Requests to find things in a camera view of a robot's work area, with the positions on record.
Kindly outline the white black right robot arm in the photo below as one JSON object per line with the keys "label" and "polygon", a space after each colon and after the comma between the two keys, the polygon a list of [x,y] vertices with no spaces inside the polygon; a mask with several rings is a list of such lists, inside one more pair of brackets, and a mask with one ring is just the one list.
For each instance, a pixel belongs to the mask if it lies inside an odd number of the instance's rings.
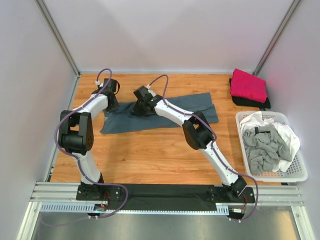
{"label": "white black right robot arm", "polygon": [[217,135],[201,111],[191,112],[182,109],[145,86],[139,87],[133,94],[137,99],[132,110],[134,115],[157,115],[182,127],[187,144],[192,149],[200,151],[218,173],[225,187],[226,198],[231,202],[242,198],[247,183],[220,151],[216,143]]}

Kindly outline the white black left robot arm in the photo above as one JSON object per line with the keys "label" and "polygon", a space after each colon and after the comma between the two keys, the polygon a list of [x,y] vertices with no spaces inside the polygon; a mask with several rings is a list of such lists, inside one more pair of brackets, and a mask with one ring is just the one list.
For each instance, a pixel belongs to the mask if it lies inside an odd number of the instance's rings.
{"label": "white black left robot arm", "polygon": [[93,120],[101,113],[112,113],[119,108],[116,94],[120,90],[117,80],[106,78],[90,98],[73,110],[64,110],[55,129],[58,149],[73,158],[81,175],[81,183],[90,185],[87,194],[99,201],[105,196],[103,175],[98,169],[92,147],[94,145]]}

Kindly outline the folded black t-shirt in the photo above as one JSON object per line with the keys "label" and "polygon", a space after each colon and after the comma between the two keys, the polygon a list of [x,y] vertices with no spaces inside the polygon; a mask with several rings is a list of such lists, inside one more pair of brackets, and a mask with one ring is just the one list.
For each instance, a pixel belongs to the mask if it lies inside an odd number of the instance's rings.
{"label": "folded black t-shirt", "polygon": [[255,107],[259,109],[269,109],[271,107],[271,103],[268,96],[264,103],[260,103],[260,102],[249,100],[242,97],[235,97],[235,96],[231,96],[231,99],[237,106]]}

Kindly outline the folded pink t-shirt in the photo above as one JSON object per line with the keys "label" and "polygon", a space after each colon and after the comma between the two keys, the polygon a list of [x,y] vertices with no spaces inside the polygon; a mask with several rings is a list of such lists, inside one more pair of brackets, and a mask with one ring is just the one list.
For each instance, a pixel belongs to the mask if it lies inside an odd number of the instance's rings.
{"label": "folded pink t-shirt", "polygon": [[236,68],[231,77],[230,94],[232,97],[264,103],[268,97],[266,81]]}

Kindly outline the white t-shirt in basket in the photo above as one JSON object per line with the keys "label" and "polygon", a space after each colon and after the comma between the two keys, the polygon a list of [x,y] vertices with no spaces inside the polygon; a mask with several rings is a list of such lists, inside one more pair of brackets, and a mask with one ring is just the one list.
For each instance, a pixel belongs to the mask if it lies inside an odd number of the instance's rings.
{"label": "white t-shirt in basket", "polygon": [[[267,126],[272,124],[274,125],[275,129],[280,134],[282,139],[285,141],[285,143],[289,146],[291,150],[292,159],[294,158],[297,151],[300,149],[300,145],[301,145],[300,139],[287,124],[276,122],[272,118],[263,118],[261,111],[257,111],[256,114],[252,114],[246,117],[240,123],[242,124],[242,138],[243,138],[244,131],[247,129],[251,129],[254,127]],[[273,171],[276,172],[278,170],[282,170],[285,172],[288,169],[288,166],[290,165],[291,162],[285,162],[284,160],[281,160],[278,166]]]}

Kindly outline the grey t-shirt in basket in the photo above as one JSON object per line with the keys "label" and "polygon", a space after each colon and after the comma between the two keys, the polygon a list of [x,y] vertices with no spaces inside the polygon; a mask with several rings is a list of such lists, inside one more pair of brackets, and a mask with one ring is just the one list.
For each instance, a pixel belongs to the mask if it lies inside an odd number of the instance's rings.
{"label": "grey t-shirt in basket", "polygon": [[250,172],[261,175],[276,169],[281,160],[290,163],[290,147],[282,139],[273,124],[255,126],[242,134]]}

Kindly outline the white plastic laundry basket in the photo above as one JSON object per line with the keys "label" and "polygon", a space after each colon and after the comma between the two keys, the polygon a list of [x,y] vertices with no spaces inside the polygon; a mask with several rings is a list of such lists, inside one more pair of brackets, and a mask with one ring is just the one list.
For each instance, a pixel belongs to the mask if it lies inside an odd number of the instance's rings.
{"label": "white plastic laundry basket", "polygon": [[274,183],[296,183],[296,182],[303,182],[307,180],[308,173],[305,167],[305,163],[301,156],[300,151],[298,150],[295,154],[292,162],[288,166],[286,171],[277,170],[277,171],[265,171],[262,174],[253,174],[250,170],[249,161],[247,159],[245,153],[245,146],[244,141],[242,138],[242,124],[241,121],[247,118],[248,116],[256,114],[255,111],[240,111],[235,115],[235,121],[237,126],[237,132],[239,136],[239,142],[242,151],[242,158],[245,167],[245,172],[247,175],[254,177],[257,181],[263,182],[274,182]]}

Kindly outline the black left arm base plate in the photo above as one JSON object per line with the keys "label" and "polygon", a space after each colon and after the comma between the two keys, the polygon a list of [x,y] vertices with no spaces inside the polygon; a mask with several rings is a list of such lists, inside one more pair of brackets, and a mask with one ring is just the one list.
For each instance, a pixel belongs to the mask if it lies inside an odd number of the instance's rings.
{"label": "black left arm base plate", "polygon": [[81,184],[78,186],[76,200],[78,201],[123,201],[126,191],[120,186],[105,186],[96,184]]}

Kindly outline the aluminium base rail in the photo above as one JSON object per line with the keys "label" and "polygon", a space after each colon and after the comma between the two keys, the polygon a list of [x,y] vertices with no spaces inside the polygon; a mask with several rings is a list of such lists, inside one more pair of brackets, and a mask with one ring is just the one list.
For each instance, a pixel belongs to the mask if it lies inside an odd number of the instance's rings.
{"label": "aluminium base rail", "polygon": [[[130,184],[129,199],[198,199],[204,198],[215,204],[254,204],[266,206],[303,206],[300,191],[295,185],[248,186],[240,197],[223,193],[220,185],[187,185],[187,184]],[[32,202],[75,202],[81,194],[79,183],[73,182],[37,182],[31,194]]]}

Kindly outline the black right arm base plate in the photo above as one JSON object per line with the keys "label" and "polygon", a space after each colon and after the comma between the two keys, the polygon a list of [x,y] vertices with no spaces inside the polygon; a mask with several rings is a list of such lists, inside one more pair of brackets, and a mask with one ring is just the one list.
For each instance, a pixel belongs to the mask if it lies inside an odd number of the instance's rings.
{"label": "black right arm base plate", "polygon": [[206,193],[209,195],[209,200],[213,203],[253,204],[256,202],[252,187],[246,187],[237,196],[230,187],[210,185]]}

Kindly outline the left aluminium corner post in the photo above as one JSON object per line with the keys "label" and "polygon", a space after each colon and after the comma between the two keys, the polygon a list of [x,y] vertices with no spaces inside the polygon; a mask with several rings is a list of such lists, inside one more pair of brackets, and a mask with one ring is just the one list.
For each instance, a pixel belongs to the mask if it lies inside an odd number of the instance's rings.
{"label": "left aluminium corner post", "polygon": [[57,44],[59,45],[64,57],[66,58],[68,64],[70,65],[71,69],[73,70],[73,72],[75,73],[75,75],[78,77],[80,76],[80,70],[74,60],[74,58],[72,57],[59,29],[57,24],[55,23],[55,20],[52,16],[52,14],[50,13],[50,10],[48,8],[48,6],[46,5],[44,0],[35,0],[34,1],[37,5],[37,7],[39,8],[44,20],[46,21],[50,31],[52,32]]}

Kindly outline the aluminium corner post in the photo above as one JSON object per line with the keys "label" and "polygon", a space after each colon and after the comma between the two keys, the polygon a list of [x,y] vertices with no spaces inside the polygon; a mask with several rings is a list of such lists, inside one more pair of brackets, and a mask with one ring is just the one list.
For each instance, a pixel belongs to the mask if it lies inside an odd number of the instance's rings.
{"label": "aluminium corner post", "polygon": [[48,6],[46,5],[44,0],[35,0],[34,1],[37,5],[37,7],[39,8],[44,20],[46,21],[50,31],[52,32],[57,44],[59,45],[64,57],[66,58],[68,64],[70,65],[71,69],[73,70],[73,72],[75,73],[75,75],[78,77],[80,76],[80,70],[74,60],[74,58],[72,57],[59,29],[57,24],[55,23],[55,20],[52,16],[52,14],[50,13],[50,10],[48,8]]}
{"label": "aluminium corner post", "polygon": [[268,58],[271,56],[274,48],[276,47],[277,43],[279,42],[281,36],[285,32],[286,28],[288,27],[290,21],[292,20],[293,16],[295,15],[296,11],[300,7],[302,0],[292,0],[287,11],[285,12],[282,20],[280,21],[279,26],[277,27],[275,33],[273,34],[269,44],[267,45],[262,57],[260,58],[256,68],[252,72],[254,76],[257,76],[262,71],[264,65],[266,64]]}

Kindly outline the right aluminium corner post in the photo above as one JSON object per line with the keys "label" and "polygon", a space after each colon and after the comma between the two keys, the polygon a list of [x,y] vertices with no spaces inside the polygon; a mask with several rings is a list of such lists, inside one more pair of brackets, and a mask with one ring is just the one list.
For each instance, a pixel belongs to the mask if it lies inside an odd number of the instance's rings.
{"label": "right aluminium corner post", "polygon": [[302,0],[292,0],[287,11],[285,12],[282,20],[280,21],[279,26],[277,27],[275,33],[273,34],[269,44],[267,45],[262,57],[260,58],[256,68],[252,72],[254,76],[257,76],[262,71],[264,65],[266,64],[268,58],[271,56],[274,48],[276,47],[277,43],[279,42],[281,36],[285,32],[286,28],[288,27],[290,21],[292,20],[293,16],[295,15],[296,11],[300,7]]}

